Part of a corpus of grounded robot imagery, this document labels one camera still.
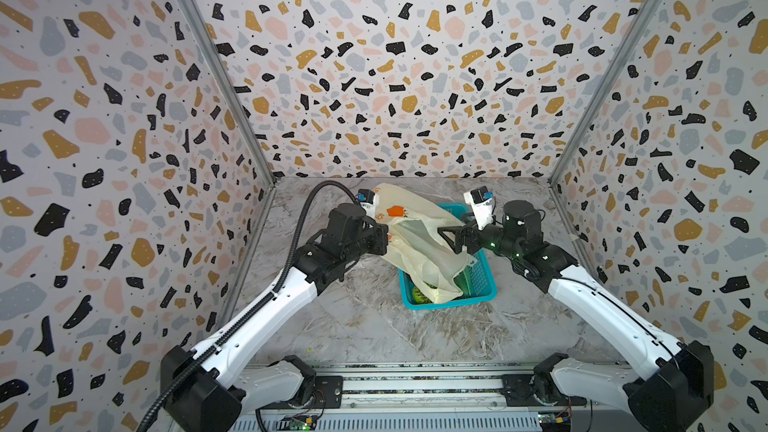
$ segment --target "cream plastic bag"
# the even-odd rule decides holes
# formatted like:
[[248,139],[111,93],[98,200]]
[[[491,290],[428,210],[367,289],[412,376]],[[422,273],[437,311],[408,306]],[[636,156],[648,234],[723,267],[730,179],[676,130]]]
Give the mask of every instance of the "cream plastic bag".
[[462,221],[429,200],[392,184],[373,189],[379,196],[376,221],[389,226],[384,260],[405,271],[418,289],[435,304],[462,295],[453,278],[475,258],[465,251],[454,254],[438,227],[460,226]]

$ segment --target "terrazzo patterned wall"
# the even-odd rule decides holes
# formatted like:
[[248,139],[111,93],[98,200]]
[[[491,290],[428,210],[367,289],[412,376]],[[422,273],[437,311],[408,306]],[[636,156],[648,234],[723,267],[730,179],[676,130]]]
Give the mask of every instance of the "terrazzo patterned wall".
[[602,280],[712,347],[695,430],[768,430],[768,0],[664,0],[558,190]]
[[0,429],[134,430],[263,193],[175,0],[0,0]]
[[546,176],[643,0],[197,0],[277,176]]

